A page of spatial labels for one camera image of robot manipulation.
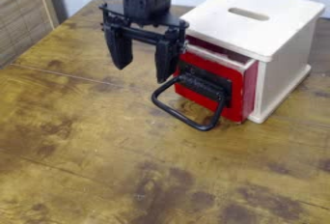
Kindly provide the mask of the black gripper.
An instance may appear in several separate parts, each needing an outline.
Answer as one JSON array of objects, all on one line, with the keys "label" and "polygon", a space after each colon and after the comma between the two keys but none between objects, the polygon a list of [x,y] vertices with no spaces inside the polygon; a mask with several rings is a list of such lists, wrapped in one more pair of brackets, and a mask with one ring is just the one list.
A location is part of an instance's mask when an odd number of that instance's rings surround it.
[{"label": "black gripper", "polygon": [[102,4],[102,29],[112,62],[122,70],[132,62],[131,41],[156,45],[156,78],[164,83],[175,72],[186,45],[188,22],[170,12],[171,0],[123,0]]}]

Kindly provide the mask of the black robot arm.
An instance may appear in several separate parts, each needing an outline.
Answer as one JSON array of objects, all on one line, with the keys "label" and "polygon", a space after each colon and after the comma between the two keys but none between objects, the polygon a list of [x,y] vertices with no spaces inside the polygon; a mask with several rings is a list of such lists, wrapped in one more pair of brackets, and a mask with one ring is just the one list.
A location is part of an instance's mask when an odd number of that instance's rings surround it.
[{"label": "black robot arm", "polygon": [[102,30],[112,62],[122,70],[132,62],[132,41],[156,47],[155,64],[158,82],[174,74],[179,56],[186,52],[187,21],[170,13],[171,0],[123,0],[114,8],[100,5]]}]

